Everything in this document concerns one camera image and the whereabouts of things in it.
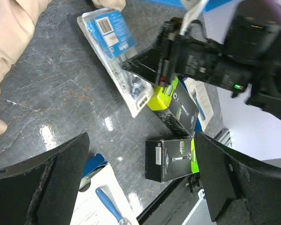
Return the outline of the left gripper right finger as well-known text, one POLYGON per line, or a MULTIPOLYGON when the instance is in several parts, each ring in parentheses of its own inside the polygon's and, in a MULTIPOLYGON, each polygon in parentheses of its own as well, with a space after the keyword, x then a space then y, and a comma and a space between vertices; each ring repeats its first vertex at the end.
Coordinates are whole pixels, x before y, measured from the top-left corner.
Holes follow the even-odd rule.
POLYGON ((281 168, 231 149, 202 132, 194 136, 212 222, 281 225, 281 168))

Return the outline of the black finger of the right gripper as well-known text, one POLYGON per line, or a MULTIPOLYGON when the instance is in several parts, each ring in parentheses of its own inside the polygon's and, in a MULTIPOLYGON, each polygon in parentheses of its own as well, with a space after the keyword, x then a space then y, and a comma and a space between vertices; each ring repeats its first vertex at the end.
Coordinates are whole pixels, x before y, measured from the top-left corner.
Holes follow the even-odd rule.
POLYGON ((169 43, 156 44, 124 61, 123 70, 131 72, 155 86, 168 86, 169 43))

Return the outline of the clear blister razor pack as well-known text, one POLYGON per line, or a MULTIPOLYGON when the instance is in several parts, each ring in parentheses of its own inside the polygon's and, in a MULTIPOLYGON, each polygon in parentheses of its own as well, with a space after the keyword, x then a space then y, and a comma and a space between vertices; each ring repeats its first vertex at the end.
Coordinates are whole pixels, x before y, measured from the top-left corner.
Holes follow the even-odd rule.
POLYGON ((118 10, 102 8, 82 14, 77 23, 135 118, 151 99, 153 87, 122 69, 122 64, 137 53, 124 17, 118 10))

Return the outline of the white box blue razor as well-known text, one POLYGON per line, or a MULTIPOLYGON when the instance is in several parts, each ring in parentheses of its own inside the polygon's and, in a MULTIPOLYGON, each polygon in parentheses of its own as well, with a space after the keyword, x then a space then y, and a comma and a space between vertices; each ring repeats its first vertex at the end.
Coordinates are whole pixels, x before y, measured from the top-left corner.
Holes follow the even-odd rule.
POLYGON ((95 154, 85 164, 70 224, 138 223, 112 166, 101 154, 95 154))

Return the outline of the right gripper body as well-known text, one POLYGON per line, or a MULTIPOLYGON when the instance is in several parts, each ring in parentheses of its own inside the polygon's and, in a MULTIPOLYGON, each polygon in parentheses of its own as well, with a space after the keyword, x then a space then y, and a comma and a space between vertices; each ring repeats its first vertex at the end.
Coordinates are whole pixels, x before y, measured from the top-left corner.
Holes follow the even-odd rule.
POLYGON ((188 25, 184 35, 182 19, 165 21, 155 41, 160 59, 155 82, 168 85, 176 76, 186 76, 229 91, 245 91, 254 67, 234 61, 223 53, 223 45, 207 38, 198 19, 188 25))

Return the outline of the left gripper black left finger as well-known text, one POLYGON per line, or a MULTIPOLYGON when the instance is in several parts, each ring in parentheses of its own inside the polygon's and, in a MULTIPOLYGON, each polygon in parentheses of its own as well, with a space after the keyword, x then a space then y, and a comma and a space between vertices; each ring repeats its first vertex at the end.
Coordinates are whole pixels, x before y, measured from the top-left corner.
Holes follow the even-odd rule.
POLYGON ((0 169, 0 225, 68 225, 71 222, 89 136, 0 169))

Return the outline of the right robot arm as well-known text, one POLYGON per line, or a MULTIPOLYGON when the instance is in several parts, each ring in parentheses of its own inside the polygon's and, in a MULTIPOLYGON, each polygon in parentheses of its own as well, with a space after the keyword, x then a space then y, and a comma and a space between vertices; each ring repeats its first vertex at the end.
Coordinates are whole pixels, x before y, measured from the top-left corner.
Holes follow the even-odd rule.
POLYGON ((232 97, 250 87, 247 105, 281 120, 281 5, 273 0, 238 3, 223 43, 202 33, 192 35, 204 1, 184 18, 162 24, 148 49, 122 64, 122 68, 153 85, 168 86, 185 76, 229 90, 232 97))

